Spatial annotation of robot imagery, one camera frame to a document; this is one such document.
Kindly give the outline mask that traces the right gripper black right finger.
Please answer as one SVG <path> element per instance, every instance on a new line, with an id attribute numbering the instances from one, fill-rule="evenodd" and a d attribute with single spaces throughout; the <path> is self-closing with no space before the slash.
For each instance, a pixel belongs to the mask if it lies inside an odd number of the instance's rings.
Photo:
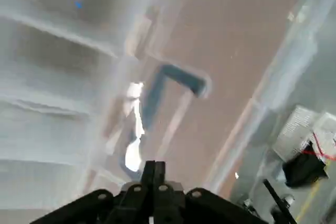
<path id="1" fill-rule="evenodd" d="M 179 183 L 165 180 L 165 163 L 155 162 L 154 170 L 155 223 L 264 223 L 220 196 L 194 188 L 184 193 Z"/>

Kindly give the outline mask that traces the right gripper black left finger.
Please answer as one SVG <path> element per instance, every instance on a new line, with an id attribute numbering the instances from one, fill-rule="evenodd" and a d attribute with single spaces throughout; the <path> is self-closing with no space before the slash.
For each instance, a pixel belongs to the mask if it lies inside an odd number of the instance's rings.
<path id="1" fill-rule="evenodd" d="M 124 184 L 119 194 L 97 189 L 72 201 L 32 223 L 135 223 L 149 188 L 153 185 L 155 161 L 147 161 L 138 182 Z"/>

